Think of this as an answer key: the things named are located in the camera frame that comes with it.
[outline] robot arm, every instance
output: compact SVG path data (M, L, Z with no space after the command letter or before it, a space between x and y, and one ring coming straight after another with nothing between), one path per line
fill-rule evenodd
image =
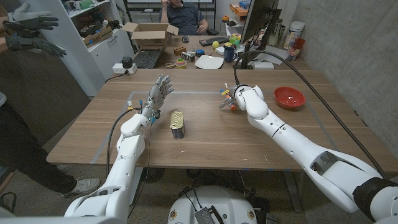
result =
M248 112L249 123L268 134L337 206L347 212L360 208L373 221L397 215L397 184L382 179L362 160L321 147L283 122L268 108L258 86L235 85L229 92Z
M169 76L160 76L151 88L141 114L135 114L121 126L117 143L118 156L105 183L95 192L72 202L65 217L110 217L120 223L127 222L130 188L136 162L145 149L144 129L154 117L160 116L159 108L169 89Z

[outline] shoe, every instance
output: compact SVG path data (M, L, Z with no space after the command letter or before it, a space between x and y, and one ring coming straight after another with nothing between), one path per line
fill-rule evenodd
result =
M70 170L70 168L72 168L73 165L57 165L57 169L62 171L62 172L66 172L68 170Z
M101 179L99 178L90 178L90 179L81 179L80 177L77 179L76 187L69 193L63 194L62 197L68 198L78 194L89 194L96 190L101 183Z

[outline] red bowl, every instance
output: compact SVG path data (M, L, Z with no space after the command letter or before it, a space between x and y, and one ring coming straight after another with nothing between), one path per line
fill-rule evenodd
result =
M294 109L305 103L305 96L295 88L282 86L274 90L276 103L285 109Z

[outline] power strip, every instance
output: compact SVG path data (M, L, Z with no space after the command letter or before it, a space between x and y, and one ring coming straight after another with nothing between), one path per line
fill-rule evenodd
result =
M134 63L131 68L123 68L122 63L116 63L113 65L113 72L115 74L124 74L124 72L129 71L129 74L134 74L137 71L137 65Z

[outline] computer monitor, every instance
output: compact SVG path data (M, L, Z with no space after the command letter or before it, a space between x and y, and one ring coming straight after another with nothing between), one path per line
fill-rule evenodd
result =
M243 27L241 44L254 35L258 35L260 30L266 27L272 18L270 9L276 9L277 6L278 0L251 0L248 17Z

